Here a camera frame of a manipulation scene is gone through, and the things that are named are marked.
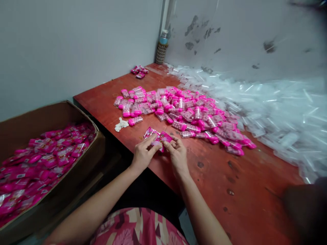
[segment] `pink patterned clothing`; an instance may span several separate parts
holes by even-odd
[[[109,215],[90,245],[188,245],[160,214],[147,208],[126,208]]]

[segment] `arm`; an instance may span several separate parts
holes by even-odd
[[[155,152],[160,149],[160,146],[155,146],[149,151],[147,150],[154,139],[155,136],[151,136],[136,145],[131,166],[69,215],[52,232],[44,244],[85,243],[100,226],[125,190],[147,168]]]
[[[175,176],[198,243],[205,245],[232,244],[189,173],[186,148],[180,139],[174,137],[174,140],[175,142],[172,141],[171,144],[164,142],[164,145],[170,152]]]

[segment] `white wall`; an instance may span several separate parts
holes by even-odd
[[[162,0],[1,0],[0,121],[153,63]]]
[[[176,1],[166,62],[204,67],[236,79],[262,81],[324,75],[324,13],[291,6],[289,0],[219,0],[218,7],[217,2]],[[194,16],[198,20],[185,35]],[[212,31],[205,38],[209,29]],[[264,42],[272,42],[275,50],[267,53]]]

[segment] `finger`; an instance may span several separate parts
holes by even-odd
[[[144,146],[144,148],[148,148],[148,146],[151,145],[151,143],[158,137],[156,134],[152,134],[149,138],[146,138],[141,144]]]
[[[157,146],[154,146],[152,147],[150,150],[149,150],[149,155],[150,157],[153,157],[153,155],[157,152],[157,150],[159,150],[162,146],[161,145],[157,145]]]
[[[180,138],[177,138],[176,136],[173,136],[172,138],[176,141],[176,145],[184,146]]]
[[[163,143],[163,145],[166,147],[167,151],[169,151],[170,153],[174,152],[174,150],[175,150],[174,147],[171,144],[169,144],[167,141],[165,141]]]

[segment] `wall stain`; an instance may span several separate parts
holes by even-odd
[[[204,39],[207,39],[210,37],[210,34],[212,32],[213,28],[209,28],[206,32],[205,35],[203,36]]]
[[[168,33],[167,33],[167,39],[170,39],[170,37],[171,37],[171,30],[170,30],[170,28],[171,28],[171,26],[169,24],[169,26],[168,26]]]
[[[192,23],[187,27],[187,31],[185,32],[185,36],[187,36],[193,30],[193,28],[194,28],[196,22],[198,21],[198,19],[199,18],[198,18],[197,15],[195,15],[193,17]]]
[[[199,167],[199,168],[203,168],[203,167],[204,167],[203,162],[198,162],[198,167]]]
[[[217,49],[214,54],[218,53],[221,50],[221,48]]]
[[[305,49],[303,52],[304,52],[304,53],[310,53],[310,52],[312,52],[312,48],[307,48],[307,49]]]
[[[194,44],[192,42],[188,42],[185,44],[185,47],[188,49],[188,50],[192,50],[192,48],[194,47]]]
[[[203,22],[201,27],[206,27],[208,25],[208,23],[209,23],[209,20]]]
[[[265,41],[263,43],[263,47],[267,53],[274,53],[276,51],[276,46],[274,45],[274,41]]]
[[[207,67],[204,67],[204,66],[201,66],[201,69],[206,72],[206,73],[209,73],[209,74],[212,74],[214,71],[210,68],[207,68]]]

